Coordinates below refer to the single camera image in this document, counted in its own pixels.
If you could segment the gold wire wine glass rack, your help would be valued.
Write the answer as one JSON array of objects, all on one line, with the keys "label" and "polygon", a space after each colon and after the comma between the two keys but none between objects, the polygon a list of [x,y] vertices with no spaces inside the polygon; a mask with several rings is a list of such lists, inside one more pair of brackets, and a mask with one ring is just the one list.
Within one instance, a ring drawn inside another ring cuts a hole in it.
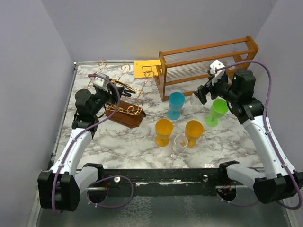
[{"label": "gold wire wine glass rack", "polygon": [[[108,62],[107,62],[107,60],[101,59],[98,62],[98,64],[99,64],[99,69],[95,72],[95,74],[101,73],[101,71],[107,66]],[[150,80],[152,80],[154,76],[151,77],[150,79],[148,79],[147,81],[145,81],[142,88],[139,90],[120,80],[121,77],[123,75],[125,75],[126,73],[128,73],[129,70],[131,69],[130,65],[128,63],[125,63],[122,66],[120,66],[120,68],[122,70],[122,74],[119,76],[119,78],[110,79],[110,81],[114,85],[118,86],[117,87],[118,90],[123,92],[123,88],[127,87],[127,88],[135,91],[136,94],[138,94],[138,96],[136,99],[133,99],[133,100],[135,100],[136,105],[133,105],[133,104],[125,102],[125,101],[120,101],[120,105],[119,105],[117,111],[109,119],[113,122],[116,122],[116,123],[126,126],[128,128],[137,128],[142,123],[143,118],[146,117],[146,113],[143,110],[143,104],[141,106],[139,105],[139,97],[143,93],[143,88],[146,85],[146,83],[149,82]],[[116,104],[111,104],[111,105],[108,104],[108,106],[105,106],[104,114],[106,115],[106,117],[108,117],[115,110],[115,108],[116,108]]]}]

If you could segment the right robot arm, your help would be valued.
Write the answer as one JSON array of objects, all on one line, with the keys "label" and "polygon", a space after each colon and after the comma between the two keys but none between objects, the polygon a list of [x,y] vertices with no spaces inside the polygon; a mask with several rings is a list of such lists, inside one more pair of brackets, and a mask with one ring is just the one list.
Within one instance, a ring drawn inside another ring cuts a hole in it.
[{"label": "right robot arm", "polygon": [[224,70],[215,73],[209,69],[208,74],[208,82],[200,85],[194,94],[203,104],[207,102],[208,93],[214,101],[231,104],[232,113],[250,135],[264,167],[264,172],[259,173],[238,161],[221,163],[218,181],[223,185],[237,181],[251,188],[263,204],[298,195],[297,207],[301,207],[303,174],[297,172],[288,161],[271,131],[265,107],[253,96],[256,81],[253,72],[248,69],[235,70],[231,84]]}]

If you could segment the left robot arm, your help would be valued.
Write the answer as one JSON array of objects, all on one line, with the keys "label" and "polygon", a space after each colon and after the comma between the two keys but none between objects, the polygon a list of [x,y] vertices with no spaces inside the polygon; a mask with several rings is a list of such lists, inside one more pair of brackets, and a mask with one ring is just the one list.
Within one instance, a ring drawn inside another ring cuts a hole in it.
[{"label": "left robot arm", "polygon": [[105,177],[102,165],[87,163],[80,172],[77,166],[80,158],[92,141],[98,125],[98,112],[106,103],[120,104],[123,88],[109,84],[95,88],[95,93],[81,89],[75,94],[76,113],[72,122],[69,141],[56,163],[48,170],[42,171],[38,177],[40,205],[43,209],[52,209],[55,214],[63,211],[75,211],[80,195],[89,186],[108,183],[113,179],[128,180],[127,177],[114,175]]}]

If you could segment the orange plastic wine glass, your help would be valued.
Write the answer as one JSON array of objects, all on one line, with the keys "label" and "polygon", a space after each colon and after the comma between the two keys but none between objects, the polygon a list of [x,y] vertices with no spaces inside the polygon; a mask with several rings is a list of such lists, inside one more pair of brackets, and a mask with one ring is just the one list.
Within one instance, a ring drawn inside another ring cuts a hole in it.
[{"label": "orange plastic wine glass", "polygon": [[189,121],[185,127],[185,137],[188,140],[187,147],[193,148],[196,144],[196,140],[201,137],[203,132],[204,127],[200,122],[196,120]]},{"label": "orange plastic wine glass", "polygon": [[155,124],[155,142],[159,147],[165,147],[169,143],[169,137],[173,131],[173,124],[170,120],[160,119]]}]

